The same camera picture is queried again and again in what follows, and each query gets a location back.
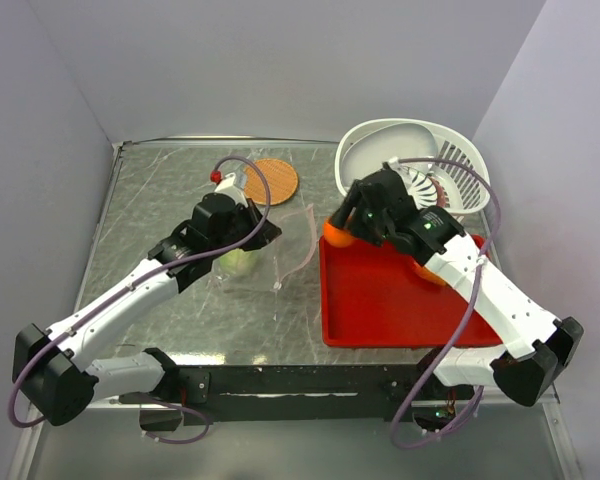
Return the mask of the orange fruit toy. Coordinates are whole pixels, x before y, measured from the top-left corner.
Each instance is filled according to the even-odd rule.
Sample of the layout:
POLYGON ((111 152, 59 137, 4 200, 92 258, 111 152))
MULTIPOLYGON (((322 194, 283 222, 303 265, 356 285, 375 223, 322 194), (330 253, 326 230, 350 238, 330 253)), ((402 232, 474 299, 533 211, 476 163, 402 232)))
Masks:
POLYGON ((335 227, 330 218, 323 223, 323 237, 334 248, 346 248, 355 242, 355 238, 347 231, 335 227))

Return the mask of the clear zip top bag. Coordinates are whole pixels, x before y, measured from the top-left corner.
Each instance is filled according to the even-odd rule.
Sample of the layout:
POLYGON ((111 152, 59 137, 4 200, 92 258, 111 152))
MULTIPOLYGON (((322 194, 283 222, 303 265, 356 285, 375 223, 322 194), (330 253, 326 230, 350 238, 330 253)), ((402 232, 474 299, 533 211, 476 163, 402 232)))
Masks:
POLYGON ((318 241, 313 205, 283 213, 274 210, 269 219, 282 234, 259 253, 256 269, 242 278, 227 277, 219 271, 218 260, 212 269, 212 284, 222 291, 277 291, 293 273, 304 268, 314 255, 318 241))

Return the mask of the green cabbage toy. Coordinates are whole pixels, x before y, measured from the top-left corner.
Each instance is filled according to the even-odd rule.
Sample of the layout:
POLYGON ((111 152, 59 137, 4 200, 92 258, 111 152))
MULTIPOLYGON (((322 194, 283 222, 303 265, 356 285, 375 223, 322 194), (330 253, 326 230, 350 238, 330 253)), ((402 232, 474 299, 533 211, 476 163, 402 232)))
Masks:
POLYGON ((258 252, 242 249, 234 249, 218 259, 219 271, 227 277, 235 278, 251 275, 258 262, 258 252))

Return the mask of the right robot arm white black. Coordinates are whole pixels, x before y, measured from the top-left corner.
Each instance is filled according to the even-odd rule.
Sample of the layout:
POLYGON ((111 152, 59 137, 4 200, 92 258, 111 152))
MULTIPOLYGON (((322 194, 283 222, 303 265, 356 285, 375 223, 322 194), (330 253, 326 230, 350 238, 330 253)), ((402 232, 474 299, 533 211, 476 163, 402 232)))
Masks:
POLYGON ((454 332, 417 375, 414 388, 425 396, 440 398, 457 385, 489 386, 530 407, 571 362, 582 325, 572 317, 559 319, 529 298, 446 209, 417 207, 389 166, 354 181, 329 223, 411 257, 466 300, 463 323, 478 313, 498 335, 495 347, 456 348, 460 334, 454 332))

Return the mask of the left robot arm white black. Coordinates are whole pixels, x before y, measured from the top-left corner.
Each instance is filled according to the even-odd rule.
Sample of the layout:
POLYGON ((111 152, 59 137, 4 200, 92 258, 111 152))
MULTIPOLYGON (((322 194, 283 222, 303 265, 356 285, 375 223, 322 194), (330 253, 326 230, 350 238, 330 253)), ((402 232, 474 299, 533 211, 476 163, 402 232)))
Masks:
POLYGON ((99 352, 151 309, 207 275, 217 258, 234 249, 262 249, 281 233, 252 200, 205 195, 191 217, 113 288, 47 329, 30 324, 18 333, 16 392, 54 426, 110 396, 139 393, 170 400, 180 385, 180 368, 166 353, 147 348, 131 357, 101 359, 99 352))

